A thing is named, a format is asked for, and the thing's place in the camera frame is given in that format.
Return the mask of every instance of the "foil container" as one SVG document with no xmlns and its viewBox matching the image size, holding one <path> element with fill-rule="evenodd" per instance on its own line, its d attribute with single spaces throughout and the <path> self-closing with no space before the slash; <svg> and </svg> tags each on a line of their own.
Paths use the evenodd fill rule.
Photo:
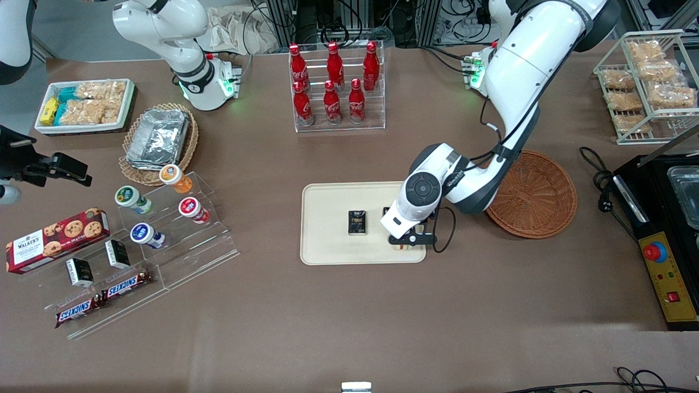
<svg viewBox="0 0 699 393">
<path fill-rule="evenodd" d="M 159 171 L 167 164 L 179 164 L 188 127 L 189 115 L 181 110 L 147 110 L 134 132 L 127 162 L 146 171 Z"/>
</svg>

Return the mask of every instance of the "red bottle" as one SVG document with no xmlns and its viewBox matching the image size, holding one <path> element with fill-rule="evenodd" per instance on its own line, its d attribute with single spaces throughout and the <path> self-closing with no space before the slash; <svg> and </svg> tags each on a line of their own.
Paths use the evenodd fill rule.
<svg viewBox="0 0 699 393">
<path fill-rule="evenodd" d="M 376 42 L 369 41 L 366 44 L 366 56 L 364 57 L 364 89 L 373 92 L 379 82 L 379 58 L 376 56 Z"/>
<path fill-rule="evenodd" d="M 343 115 L 340 113 L 340 97 L 335 91 L 335 84 L 332 80 L 325 81 L 323 103 L 325 103 L 325 117 L 328 119 L 328 123 L 335 125 L 343 122 Z"/>
<path fill-rule="evenodd" d="M 352 79 L 352 91 L 349 93 L 349 118 L 359 124 L 366 119 L 364 111 L 364 92 L 361 91 L 361 81 L 359 78 Z"/>
<path fill-rule="evenodd" d="M 341 92 L 345 89 L 345 66 L 338 55 L 338 43 L 330 41 L 328 52 L 328 77 L 335 85 L 335 90 Z"/>
<path fill-rule="evenodd" d="M 291 53 L 291 76 L 294 82 L 301 82 L 304 92 L 310 92 L 310 80 L 308 79 L 308 68 L 306 68 L 305 60 L 301 57 L 301 50 L 298 45 L 292 43 L 289 45 L 289 53 Z"/>
<path fill-rule="evenodd" d="M 294 109 L 298 115 L 298 125 L 307 127 L 313 125 L 315 116 L 310 110 L 310 100 L 308 95 L 303 91 L 301 82 L 294 82 Z"/>
</svg>

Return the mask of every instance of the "table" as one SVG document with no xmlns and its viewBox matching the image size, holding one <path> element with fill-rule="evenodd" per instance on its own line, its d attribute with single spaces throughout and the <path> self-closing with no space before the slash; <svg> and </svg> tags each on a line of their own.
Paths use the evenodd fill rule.
<svg viewBox="0 0 699 393">
<path fill-rule="evenodd" d="M 615 380 L 612 367 L 624 365 L 696 389 L 698 334 L 663 331 L 639 250 L 597 210 L 593 169 L 577 152 L 592 147 L 615 169 L 652 150 L 613 142 L 591 76 L 607 49 L 570 57 L 541 99 L 527 145 L 570 174 L 579 208 L 569 228 L 532 241 L 485 214 L 459 215 L 446 252 L 419 264 L 373 266 L 301 262 L 301 191 L 309 183 L 402 180 L 431 143 L 446 141 L 471 157 L 486 151 L 496 136 L 478 123 L 482 100 L 429 54 L 390 49 L 385 130 L 298 135 L 287 57 L 255 57 L 238 100 L 195 111 L 201 135 L 190 166 L 216 190 L 212 199 L 241 255 L 77 342 L 47 325 L 31 288 L 1 274 L 0 386 L 337 392 L 342 381 L 369 380 L 376 392 L 501 392 Z M 187 104 L 163 61 L 51 60 L 48 68 L 50 81 L 132 79 L 136 113 Z M 485 118 L 498 120 L 490 106 Z M 94 181 L 91 188 L 23 185 L 23 200 L 0 210 L 0 239 L 90 206 L 116 217 L 113 193 L 129 183 L 117 165 L 123 134 L 33 136 L 39 152 L 89 164 Z"/>
</svg>

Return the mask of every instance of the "small black box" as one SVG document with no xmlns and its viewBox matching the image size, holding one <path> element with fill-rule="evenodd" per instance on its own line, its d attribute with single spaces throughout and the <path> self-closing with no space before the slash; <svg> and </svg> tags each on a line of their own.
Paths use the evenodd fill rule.
<svg viewBox="0 0 699 393">
<path fill-rule="evenodd" d="M 366 210 L 350 210 L 347 233 L 350 235 L 366 235 Z"/>
<path fill-rule="evenodd" d="M 78 258 L 71 258 L 66 261 L 68 275 L 71 278 L 71 284 L 76 287 L 89 287 L 94 283 L 92 270 L 89 268 L 89 263 Z"/>
<path fill-rule="evenodd" d="M 104 247 L 107 249 L 107 257 L 112 267 L 126 269 L 131 266 L 127 247 L 122 242 L 109 240 L 107 243 L 104 243 Z"/>
</svg>

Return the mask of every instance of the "brown wicker basket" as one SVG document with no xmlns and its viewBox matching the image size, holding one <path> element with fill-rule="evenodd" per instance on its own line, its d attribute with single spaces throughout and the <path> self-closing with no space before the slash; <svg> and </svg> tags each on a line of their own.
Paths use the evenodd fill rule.
<svg viewBox="0 0 699 393">
<path fill-rule="evenodd" d="M 539 152 L 524 150 L 486 212 L 511 234 L 548 238 L 560 234 L 576 210 L 575 186 L 565 170 Z"/>
<path fill-rule="evenodd" d="M 151 109 L 177 109 L 189 115 L 189 128 L 187 128 L 185 145 L 182 147 L 182 156 L 180 158 L 180 163 L 178 164 L 180 169 L 182 169 L 182 172 L 185 172 L 187 165 L 189 165 L 189 162 L 192 160 L 194 150 L 196 149 L 196 142 L 199 139 L 199 126 L 196 125 L 194 115 L 192 115 L 192 112 L 189 109 L 185 108 L 184 106 L 181 106 L 178 103 L 161 103 L 159 105 L 154 106 Z M 136 132 L 136 129 L 140 124 L 140 119 L 142 118 L 142 116 L 143 114 L 141 113 L 141 115 L 138 116 L 138 119 L 136 119 L 136 121 L 129 128 L 129 132 L 127 133 L 126 137 L 124 137 L 124 142 L 122 144 L 122 146 L 124 147 L 124 152 L 129 151 L 131 140 L 134 138 L 134 133 Z M 163 185 L 163 182 L 160 181 L 158 171 L 144 171 L 142 169 L 136 169 L 129 165 L 126 156 L 119 158 L 119 167 L 121 167 L 124 176 L 126 176 L 130 180 L 135 181 L 136 183 L 148 185 L 150 187 L 157 187 L 159 185 Z"/>
</svg>

